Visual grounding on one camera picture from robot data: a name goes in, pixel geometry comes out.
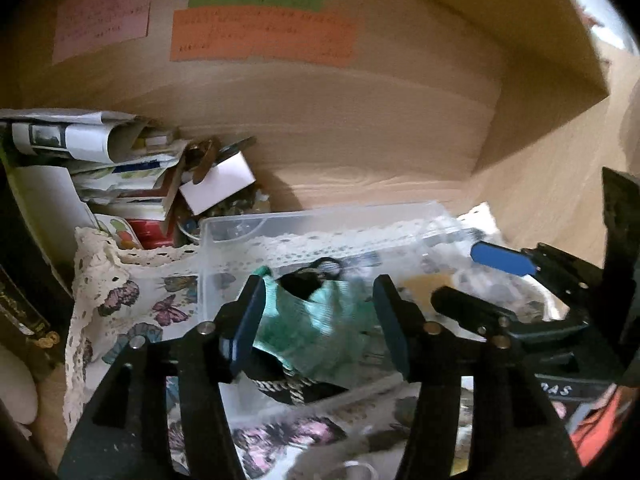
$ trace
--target card with fruit print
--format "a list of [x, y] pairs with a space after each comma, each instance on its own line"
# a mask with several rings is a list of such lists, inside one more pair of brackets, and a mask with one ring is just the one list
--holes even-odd
[[121, 249], [142, 249], [142, 244], [124, 218], [111, 215], [95, 215], [100, 231], [111, 235]]

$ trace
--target pink sticky note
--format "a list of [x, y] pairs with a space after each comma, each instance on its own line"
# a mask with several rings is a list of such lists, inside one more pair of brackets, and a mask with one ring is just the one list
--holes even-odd
[[102, 46], [144, 38], [151, 0], [67, 0], [58, 7], [53, 63]]

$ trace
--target white rounded object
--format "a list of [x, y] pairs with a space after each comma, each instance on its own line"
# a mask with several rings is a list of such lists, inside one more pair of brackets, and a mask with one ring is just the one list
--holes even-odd
[[12, 352], [0, 345], [0, 400], [13, 420], [31, 424], [38, 415], [38, 393], [31, 372]]

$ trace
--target pink butterfly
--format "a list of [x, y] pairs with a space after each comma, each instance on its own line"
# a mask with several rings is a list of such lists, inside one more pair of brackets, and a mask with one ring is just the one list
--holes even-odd
[[157, 312], [154, 319], [160, 324], [160, 326], [169, 326], [172, 322], [180, 323], [189, 319], [189, 316], [187, 316], [183, 311], [172, 306], [174, 299], [175, 294], [172, 294], [164, 298], [164, 300], [158, 301], [152, 307], [152, 309]]

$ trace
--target stack of papers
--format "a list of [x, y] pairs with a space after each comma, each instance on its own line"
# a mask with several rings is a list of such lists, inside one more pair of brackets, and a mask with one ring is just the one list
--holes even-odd
[[0, 110], [19, 152], [64, 166], [94, 213], [167, 218], [180, 186], [186, 140], [121, 112], [67, 108]]

